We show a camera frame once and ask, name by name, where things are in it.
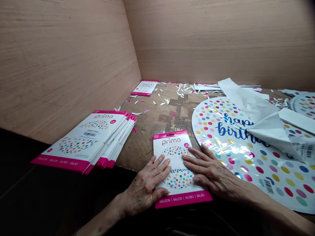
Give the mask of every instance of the package card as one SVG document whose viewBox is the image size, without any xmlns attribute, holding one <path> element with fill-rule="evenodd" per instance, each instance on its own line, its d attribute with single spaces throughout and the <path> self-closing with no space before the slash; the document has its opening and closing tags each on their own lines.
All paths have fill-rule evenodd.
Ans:
<svg viewBox="0 0 315 236">
<path fill-rule="evenodd" d="M 157 84 L 158 81 L 142 80 L 131 94 L 151 96 Z"/>
<path fill-rule="evenodd" d="M 125 115 L 126 111 L 94 111 L 31 163 L 84 172 Z"/>
<path fill-rule="evenodd" d="M 191 142 L 187 130 L 153 135 L 153 149 L 157 158 L 164 154 L 170 158 L 171 173 L 158 186 L 170 193 L 155 203 L 155 208 L 165 208 L 212 201 L 209 191 L 194 184 L 196 175 L 183 163 L 182 155 L 195 157 L 188 151 Z"/>
</svg>

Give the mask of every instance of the barcode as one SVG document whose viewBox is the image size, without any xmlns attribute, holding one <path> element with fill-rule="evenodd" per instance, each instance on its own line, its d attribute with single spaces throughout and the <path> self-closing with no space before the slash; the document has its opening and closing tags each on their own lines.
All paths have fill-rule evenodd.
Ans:
<svg viewBox="0 0 315 236">
<path fill-rule="evenodd" d="M 267 191 L 268 193 L 271 193 L 273 194 L 273 190 L 272 190 L 272 187 L 271 187 L 271 184 L 268 180 L 264 180 L 265 181 L 265 184 L 266 184 L 266 188 L 267 188 Z"/>
<path fill-rule="evenodd" d="M 95 136 L 96 134 L 93 134 L 93 133 L 84 133 L 84 135 Z"/>
<path fill-rule="evenodd" d="M 306 157 L 311 158 L 313 145 L 309 145 L 306 150 Z"/>
</svg>

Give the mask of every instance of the wooden table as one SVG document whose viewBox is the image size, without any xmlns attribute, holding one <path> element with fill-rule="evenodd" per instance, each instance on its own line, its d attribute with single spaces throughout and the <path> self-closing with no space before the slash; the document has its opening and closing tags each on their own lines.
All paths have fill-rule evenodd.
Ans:
<svg viewBox="0 0 315 236">
<path fill-rule="evenodd" d="M 140 171 L 153 156 L 153 135 L 163 132 L 188 130 L 192 146 L 200 149 L 192 131 L 191 118 L 194 108 L 200 102 L 206 100 L 207 97 L 200 93 L 189 94 L 191 90 L 188 89 L 187 92 L 179 90 L 179 93 L 184 94 L 184 98 L 182 98 L 176 93 L 177 85 L 160 83 L 157 85 L 157 91 L 154 91 L 150 97 L 130 98 L 130 102 L 127 100 L 122 104 L 120 110 L 126 110 L 129 113 L 143 113 L 136 115 L 138 117 L 135 125 L 137 133 L 131 132 L 117 159 L 117 166 Z M 270 89 L 263 89 L 262 93 L 269 94 L 270 98 L 290 98 L 278 90 L 272 92 Z M 213 98 L 225 95 L 210 93 L 207 96 Z"/>
</svg>

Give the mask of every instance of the wooden wall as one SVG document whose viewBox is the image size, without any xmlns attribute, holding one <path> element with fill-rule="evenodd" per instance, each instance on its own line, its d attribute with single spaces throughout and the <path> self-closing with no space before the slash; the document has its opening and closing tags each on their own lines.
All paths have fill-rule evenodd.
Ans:
<svg viewBox="0 0 315 236">
<path fill-rule="evenodd" d="M 0 127 L 53 143 L 140 79 L 123 0 L 1 0 Z"/>
<path fill-rule="evenodd" d="M 310 0 L 124 0 L 143 78 L 315 90 Z"/>
</svg>

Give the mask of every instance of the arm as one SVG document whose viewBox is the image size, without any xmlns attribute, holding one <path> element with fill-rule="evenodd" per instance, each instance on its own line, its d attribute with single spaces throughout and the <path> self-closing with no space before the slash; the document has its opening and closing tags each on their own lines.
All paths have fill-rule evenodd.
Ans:
<svg viewBox="0 0 315 236">
<path fill-rule="evenodd" d="M 291 211 L 277 201 L 273 200 L 252 183 L 243 181 L 233 175 L 202 145 L 206 154 L 189 147 L 188 150 L 200 157 L 196 159 L 183 155 L 184 164 L 191 170 L 199 173 L 194 177 L 194 182 L 207 186 L 213 193 L 236 202 L 245 203 L 280 223 L 290 235 L 315 235 L 315 225 L 299 214 Z"/>
<path fill-rule="evenodd" d="M 147 165 L 137 174 L 131 185 L 117 195 L 107 207 L 84 225 L 75 236 L 100 236 L 105 234 L 119 220 L 126 216 L 140 213 L 155 203 L 159 198 L 169 194 L 166 188 L 155 187 L 171 172 L 170 159 L 161 155 L 156 162 L 153 156 Z"/>
<path fill-rule="evenodd" d="M 290 235 L 315 235 L 315 225 L 313 223 L 273 200 L 255 185 L 249 184 L 252 185 L 253 194 L 252 197 L 245 198 L 245 203 L 262 215 L 279 222 L 282 229 L 288 231 Z"/>
</svg>

